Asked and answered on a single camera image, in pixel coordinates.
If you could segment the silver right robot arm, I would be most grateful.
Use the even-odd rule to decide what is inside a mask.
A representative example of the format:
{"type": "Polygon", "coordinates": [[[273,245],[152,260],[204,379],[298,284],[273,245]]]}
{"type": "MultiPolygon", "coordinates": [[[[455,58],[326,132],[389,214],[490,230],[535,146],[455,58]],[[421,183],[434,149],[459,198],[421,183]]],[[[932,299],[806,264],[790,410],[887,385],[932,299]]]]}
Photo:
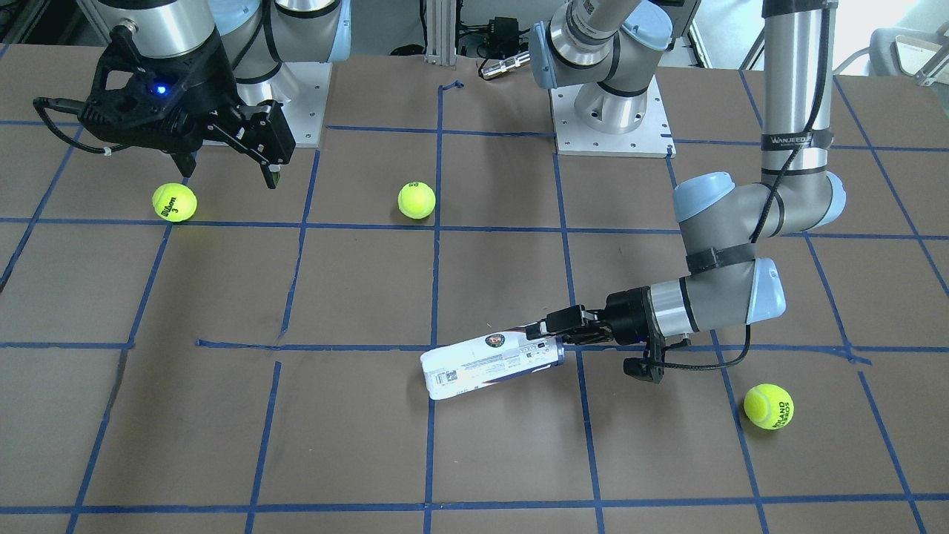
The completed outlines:
{"type": "Polygon", "coordinates": [[[311,110],[291,63],[345,61],[348,1],[98,1],[109,27],[88,98],[71,102],[86,131],[149,148],[192,176],[205,143],[249,156],[274,189],[305,138],[311,110]]]}

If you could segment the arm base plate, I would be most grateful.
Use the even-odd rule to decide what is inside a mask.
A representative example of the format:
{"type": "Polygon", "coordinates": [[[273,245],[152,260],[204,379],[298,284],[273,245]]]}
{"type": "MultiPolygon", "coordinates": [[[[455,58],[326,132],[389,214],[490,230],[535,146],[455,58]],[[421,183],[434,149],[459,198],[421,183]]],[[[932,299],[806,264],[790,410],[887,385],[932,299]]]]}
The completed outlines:
{"type": "MultiPolygon", "coordinates": [[[[332,65],[329,63],[281,63],[270,57],[245,57],[234,71],[237,101],[223,107],[255,106],[264,100],[281,102],[282,112],[294,132],[296,148],[318,148],[328,104],[330,74],[332,65]]],[[[211,141],[209,116],[205,136],[211,141]]]]}
{"type": "Polygon", "coordinates": [[[633,97],[606,92],[596,82],[550,89],[560,153],[574,156],[677,155],[657,78],[633,97]]]}

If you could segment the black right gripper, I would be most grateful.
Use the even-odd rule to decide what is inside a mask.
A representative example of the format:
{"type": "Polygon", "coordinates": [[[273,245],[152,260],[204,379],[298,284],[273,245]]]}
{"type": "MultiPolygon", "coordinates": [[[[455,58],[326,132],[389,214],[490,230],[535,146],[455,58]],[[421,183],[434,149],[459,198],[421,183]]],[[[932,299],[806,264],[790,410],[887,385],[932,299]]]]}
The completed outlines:
{"type": "Polygon", "coordinates": [[[242,105],[216,28],[196,49],[173,58],[145,56],[127,27],[115,26],[99,58],[79,122],[104,142],[162,150],[183,179],[196,170],[204,139],[226,143],[257,162],[275,189],[296,141],[281,102],[242,105]]]}

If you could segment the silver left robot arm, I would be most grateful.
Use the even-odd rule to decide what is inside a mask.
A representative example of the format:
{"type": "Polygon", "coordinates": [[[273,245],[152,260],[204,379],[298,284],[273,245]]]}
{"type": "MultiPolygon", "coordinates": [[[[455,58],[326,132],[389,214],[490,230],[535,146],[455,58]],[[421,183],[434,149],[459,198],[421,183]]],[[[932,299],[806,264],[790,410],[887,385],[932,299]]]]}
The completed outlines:
{"type": "MultiPolygon", "coordinates": [[[[526,325],[526,336],[580,345],[652,342],[779,317],[786,308],[762,239],[837,219],[841,180],[827,171],[833,144],[831,51],[835,1],[766,1],[761,179],[736,185],[725,172],[675,187],[688,275],[611,294],[602,310],[576,305],[526,325]]],[[[529,54],[539,87],[586,85],[584,111],[645,97],[672,33],[667,14],[644,1],[569,1],[533,26],[529,54]]]]}

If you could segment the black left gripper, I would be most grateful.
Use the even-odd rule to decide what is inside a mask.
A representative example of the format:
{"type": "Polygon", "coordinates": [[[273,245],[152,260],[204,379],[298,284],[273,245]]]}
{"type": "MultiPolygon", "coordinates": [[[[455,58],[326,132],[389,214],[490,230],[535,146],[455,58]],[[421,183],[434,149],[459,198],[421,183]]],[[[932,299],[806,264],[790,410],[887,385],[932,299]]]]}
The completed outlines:
{"type": "Polygon", "coordinates": [[[563,345],[576,347],[614,341],[620,346],[630,346],[648,343],[657,335],[650,288],[633,288],[608,295],[599,318],[598,310],[587,311],[583,305],[570,306],[526,325],[526,338],[558,337],[563,345]]]}

